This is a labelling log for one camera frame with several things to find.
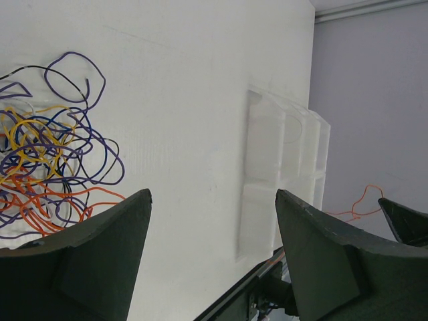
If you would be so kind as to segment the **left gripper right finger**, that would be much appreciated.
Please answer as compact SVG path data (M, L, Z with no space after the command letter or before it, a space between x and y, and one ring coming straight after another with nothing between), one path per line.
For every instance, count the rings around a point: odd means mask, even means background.
M427 247L368 233L286 190L276 212L301 320L427 319Z

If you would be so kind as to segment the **white compartment tray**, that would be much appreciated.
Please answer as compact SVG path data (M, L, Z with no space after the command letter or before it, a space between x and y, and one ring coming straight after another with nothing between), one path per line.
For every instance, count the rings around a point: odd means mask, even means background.
M257 264L281 246L279 189L321 208L330 129L315 111L257 87L248 89L238 259Z

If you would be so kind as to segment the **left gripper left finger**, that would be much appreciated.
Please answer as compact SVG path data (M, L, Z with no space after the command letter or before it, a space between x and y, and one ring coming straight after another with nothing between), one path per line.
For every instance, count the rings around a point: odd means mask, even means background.
M63 231L1 249L1 319L126 320L151 209L143 189Z

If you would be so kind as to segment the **right aluminium frame post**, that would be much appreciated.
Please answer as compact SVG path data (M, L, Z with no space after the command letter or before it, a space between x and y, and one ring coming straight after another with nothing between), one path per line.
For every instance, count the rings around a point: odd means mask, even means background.
M403 7L427 3L426 0L361 1L336 8L324 9L315 14L315 24L380 13Z

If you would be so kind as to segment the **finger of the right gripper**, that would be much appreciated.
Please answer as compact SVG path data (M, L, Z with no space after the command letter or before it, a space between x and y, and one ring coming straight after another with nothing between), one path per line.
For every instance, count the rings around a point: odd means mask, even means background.
M428 217L426 213L410 209L387 198L380 198L378 204L399 243L427 247Z

